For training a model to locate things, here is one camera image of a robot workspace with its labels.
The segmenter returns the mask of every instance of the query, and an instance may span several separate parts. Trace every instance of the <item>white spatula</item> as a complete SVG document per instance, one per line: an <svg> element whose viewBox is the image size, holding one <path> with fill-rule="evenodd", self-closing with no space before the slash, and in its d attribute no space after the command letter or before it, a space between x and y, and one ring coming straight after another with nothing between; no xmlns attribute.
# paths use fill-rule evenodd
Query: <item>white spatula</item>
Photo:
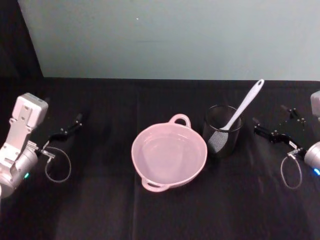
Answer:
<svg viewBox="0 0 320 240"><path fill-rule="evenodd" d="M241 105L238 107L232 118L229 122L223 127L220 128L221 130L229 131L238 117L242 114L242 112L246 109L246 107L252 102L253 99L257 96L260 92L262 86L264 85L265 81L263 79L256 82L256 84L251 88L251 90L247 93L244 100L242 101ZM228 133L222 131L215 131L213 135L210 137L208 143L211 146L215 153L218 153L227 143L228 141Z"/></svg>

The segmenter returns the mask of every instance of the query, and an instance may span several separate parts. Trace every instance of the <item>black cloth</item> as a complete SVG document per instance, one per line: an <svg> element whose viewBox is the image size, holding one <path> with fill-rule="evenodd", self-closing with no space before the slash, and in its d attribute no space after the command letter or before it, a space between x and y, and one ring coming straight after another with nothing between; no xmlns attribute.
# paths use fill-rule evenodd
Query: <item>black cloth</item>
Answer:
<svg viewBox="0 0 320 240"><path fill-rule="evenodd" d="M272 128L296 108L320 140L310 96L320 82L266 81L244 112L233 154L207 159L190 183L152 193L141 185L131 159L139 132L186 114L202 133L204 114L216 104L237 107L253 81L62 79L1 81L0 140L6 139L17 96L50 97L36 143L89 112L83 129L56 143L72 161L70 180L55 184L44 175L45 158L1 203L1 239L304 239L320 238L320 179L300 163L303 182L287 189L280 164L290 149L253 133L256 117ZM289 183L298 170L286 164Z"/></svg>
<svg viewBox="0 0 320 240"><path fill-rule="evenodd" d="M0 77L41 78L18 0L0 1Z"/></svg>

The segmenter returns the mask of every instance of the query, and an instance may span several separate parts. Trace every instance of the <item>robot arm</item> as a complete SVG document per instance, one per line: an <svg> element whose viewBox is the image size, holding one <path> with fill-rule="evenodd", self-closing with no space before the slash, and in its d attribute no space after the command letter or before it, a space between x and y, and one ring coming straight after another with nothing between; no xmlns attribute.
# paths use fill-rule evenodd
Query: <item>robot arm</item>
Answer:
<svg viewBox="0 0 320 240"><path fill-rule="evenodd" d="M312 114L320 121L320 91L311 95ZM274 130L268 130L255 120L254 133L266 138L271 143L285 143L293 151L287 153L289 157L295 158L299 155L303 161L320 175L320 142L312 131L305 124L306 121L301 117L295 108L282 108L289 113L289 119L280 123Z"/></svg>
<svg viewBox="0 0 320 240"><path fill-rule="evenodd" d="M44 146L38 147L30 141L32 132L45 119L48 103L25 93L19 96L10 118L10 129L5 143L0 149L0 199L9 197L21 184L28 172L38 162L42 154L54 159L55 155L46 151L49 142L67 140L80 127L82 115L79 114L70 127L52 134Z"/></svg>

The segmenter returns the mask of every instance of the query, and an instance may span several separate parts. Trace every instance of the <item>pink ceramic dish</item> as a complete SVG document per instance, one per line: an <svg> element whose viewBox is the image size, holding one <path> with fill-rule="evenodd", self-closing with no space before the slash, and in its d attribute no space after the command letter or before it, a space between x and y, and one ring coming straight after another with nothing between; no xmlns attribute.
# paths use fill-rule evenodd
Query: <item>pink ceramic dish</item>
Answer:
<svg viewBox="0 0 320 240"><path fill-rule="evenodd" d="M175 123L178 119L186 125ZM163 192L190 182L200 173L206 163L207 145L191 129L189 118L177 114L169 122L143 130L132 144L131 156L143 187Z"/></svg>

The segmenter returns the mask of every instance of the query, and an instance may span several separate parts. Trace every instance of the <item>bowl handle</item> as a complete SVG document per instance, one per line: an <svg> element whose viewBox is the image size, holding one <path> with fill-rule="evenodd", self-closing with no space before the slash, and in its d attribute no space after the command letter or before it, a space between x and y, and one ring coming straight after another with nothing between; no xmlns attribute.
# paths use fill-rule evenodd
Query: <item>bowl handle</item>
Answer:
<svg viewBox="0 0 320 240"><path fill-rule="evenodd" d="M184 120L184 121L185 121L185 125L186 125L188 128L191 128L190 119L188 118L187 115L184 115L184 114L181 114L181 113L174 115L174 116L170 119L169 123L175 123L178 119Z"/></svg>
<svg viewBox="0 0 320 240"><path fill-rule="evenodd" d="M152 182L146 178L142 178L141 183L145 189L147 189L151 192L154 192L154 193L160 193L160 192L163 192L163 191L169 189L169 185L158 184L158 183Z"/></svg>

